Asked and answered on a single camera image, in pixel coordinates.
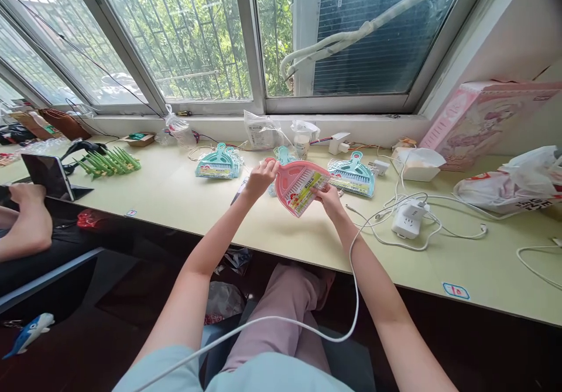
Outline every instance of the light blue shirt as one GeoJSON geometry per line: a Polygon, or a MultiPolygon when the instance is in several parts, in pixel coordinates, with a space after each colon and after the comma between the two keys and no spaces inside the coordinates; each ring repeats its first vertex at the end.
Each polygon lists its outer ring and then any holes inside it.
{"type": "MultiPolygon", "coordinates": [[[[154,351],[129,369],[114,392],[131,392],[193,353],[185,346],[172,346],[154,351]]],[[[202,392],[198,359],[171,372],[146,392],[202,392]]],[[[206,392],[237,391],[322,391],[352,392],[349,387],[299,359],[279,353],[263,353],[230,373],[219,373],[206,392]]]]}

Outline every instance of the tablet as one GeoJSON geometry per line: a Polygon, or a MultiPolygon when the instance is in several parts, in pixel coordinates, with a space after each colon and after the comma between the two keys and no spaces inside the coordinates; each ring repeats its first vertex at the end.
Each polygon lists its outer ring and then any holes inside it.
{"type": "Polygon", "coordinates": [[[45,186],[47,197],[74,201],[70,183],[58,157],[22,154],[22,160],[28,168],[31,181],[45,186]]]}

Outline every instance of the bottle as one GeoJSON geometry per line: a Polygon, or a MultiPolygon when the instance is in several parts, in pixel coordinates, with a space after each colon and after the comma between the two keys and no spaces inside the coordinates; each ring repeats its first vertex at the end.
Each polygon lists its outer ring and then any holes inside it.
{"type": "Polygon", "coordinates": [[[56,127],[54,127],[53,125],[50,125],[47,122],[47,120],[45,120],[43,117],[41,117],[39,114],[37,114],[37,112],[30,111],[29,115],[31,117],[33,117],[33,120],[35,120],[35,122],[39,126],[41,126],[43,129],[45,129],[48,134],[53,135],[53,137],[59,137],[61,135],[61,133],[59,132],[59,130],[57,130],[56,127]]]}
{"type": "Polygon", "coordinates": [[[310,132],[296,132],[294,134],[294,148],[297,150],[299,159],[305,160],[310,147],[310,132]]]}

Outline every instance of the windowsill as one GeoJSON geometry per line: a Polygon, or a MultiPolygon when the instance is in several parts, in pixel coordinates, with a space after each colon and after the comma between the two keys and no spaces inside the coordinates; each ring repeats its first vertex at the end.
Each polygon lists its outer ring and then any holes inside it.
{"type": "MultiPolygon", "coordinates": [[[[271,115],[271,120],[278,122],[283,132],[290,136],[291,123],[295,119],[306,120],[320,128],[322,137],[329,137],[338,132],[349,132],[356,142],[376,143],[390,147],[400,137],[410,137],[418,142],[429,130],[431,122],[420,115],[352,114],[352,115],[271,115]]],[[[204,116],[181,117],[190,122],[193,129],[214,139],[228,139],[235,142],[248,140],[243,116],[204,116]]],[[[158,132],[165,126],[164,120],[156,115],[98,115],[86,122],[96,129],[117,136],[126,136],[134,132],[158,132]]]]}

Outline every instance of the air conditioner unit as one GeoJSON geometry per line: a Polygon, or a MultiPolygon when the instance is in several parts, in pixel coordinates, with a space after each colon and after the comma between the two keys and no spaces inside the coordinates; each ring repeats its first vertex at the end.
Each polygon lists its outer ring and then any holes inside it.
{"type": "MultiPolygon", "coordinates": [[[[294,0],[293,51],[355,31],[401,0],[294,0]]],[[[294,74],[294,95],[408,93],[454,0],[424,0],[370,35],[294,74]]]]}

